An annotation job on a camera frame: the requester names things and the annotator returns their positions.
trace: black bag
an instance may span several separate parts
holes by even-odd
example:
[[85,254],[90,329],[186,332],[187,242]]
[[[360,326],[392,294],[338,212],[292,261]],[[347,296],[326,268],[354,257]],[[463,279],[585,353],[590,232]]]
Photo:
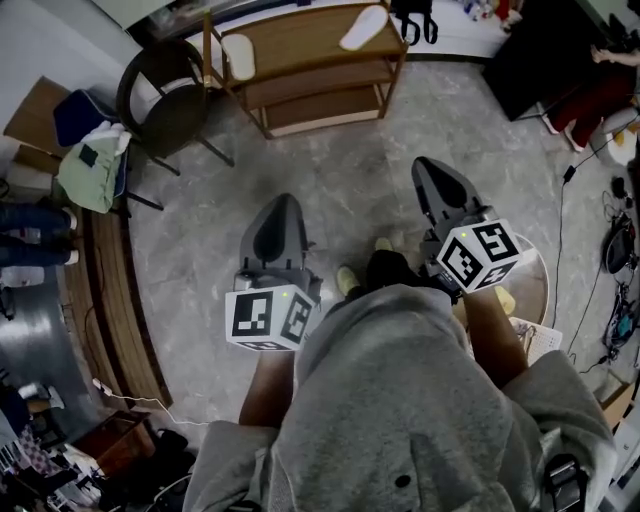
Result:
[[411,46],[418,44],[420,40],[420,27],[409,18],[409,14],[418,13],[424,15],[424,39],[429,44],[435,44],[438,40],[438,25],[431,18],[433,0],[391,0],[391,12],[402,21],[402,39],[407,40],[407,27],[411,25],[415,31]]

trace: electronic device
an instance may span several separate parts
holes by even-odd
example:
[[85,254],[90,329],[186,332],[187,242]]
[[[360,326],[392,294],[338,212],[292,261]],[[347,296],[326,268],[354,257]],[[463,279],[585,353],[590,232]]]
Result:
[[453,297],[503,281],[522,252],[509,223],[447,164],[419,157],[411,173],[430,224],[420,244],[421,274]]
[[276,197],[240,243],[240,270],[225,297],[228,342],[256,351],[300,348],[322,283],[305,267],[307,251],[300,204],[291,194]]
[[[425,285],[454,296],[501,282],[521,254],[509,223],[442,162],[417,158],[412,175],[430,223],[421,243]],[[228,342],[256,351],[300,348],[317,323],[322,282],[305,267],[307,250],[300,204],[290,194],[278,196],[242,237],[240,270],[225,297]]]

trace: red pants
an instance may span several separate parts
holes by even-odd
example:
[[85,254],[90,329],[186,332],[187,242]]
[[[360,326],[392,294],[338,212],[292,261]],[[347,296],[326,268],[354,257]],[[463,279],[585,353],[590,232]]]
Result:
[[583,85],[549,110],[549,121],[561,132],[576,120],[571,136],[576,144],[587,147],[591,134],[602,118],[628,107],[636,86],[636,70],[619,64],[606,65],[593,82]]

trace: hand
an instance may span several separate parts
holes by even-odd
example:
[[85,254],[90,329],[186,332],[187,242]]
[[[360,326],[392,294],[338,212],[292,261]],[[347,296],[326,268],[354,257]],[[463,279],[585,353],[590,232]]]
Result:
[[595,46],[591,46],[591,58],[596,64],[600,64],[603,61],[612,62],[611,56],[609,50],[598,50]]

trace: tiled floor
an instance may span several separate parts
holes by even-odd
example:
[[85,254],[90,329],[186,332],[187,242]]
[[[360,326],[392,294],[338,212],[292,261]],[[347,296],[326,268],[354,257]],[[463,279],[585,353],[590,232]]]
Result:
[[[264,140],[225,101],[212,113],[207,137],[233,154],[235,168],[194,144],[170,159],[181,177],[147,164],[133,189],[166,207],[159,213],[133,204],[131,232],[147,322],[175,400],[172,411],[182,419],[237,418],[256,356],[224,341],[224,294],[238,268],[244,229],[279,193],[291,192],[302,204],[315,242],[309,266],[325,279],[323,297],[335,300],[334,272],[342,263],[363,266],[376,236],[389,236],[418,261],[426,225],[411,163],[421,155],[442,160],[468,176],[485,202],[538,247],[553,290],[561,176],[581,157],[539,120],[508,122],[480,66],[409,63],[386,119],[274,141]],[[556,325],[565,334],[564,349],[593,285],[608,227],[601,194],[616,173],[623,169],[592,158],[565,190]],[[599,338],[614,285],[610,276],[598,281],[573,347],[579,369],[604,353]],[[623,378],[632,376],[636,348],[634,339],[615,363]],[[595,388],[605,375],[596,368],[585,380]],[[204,429],[184,431],[197,444]]]

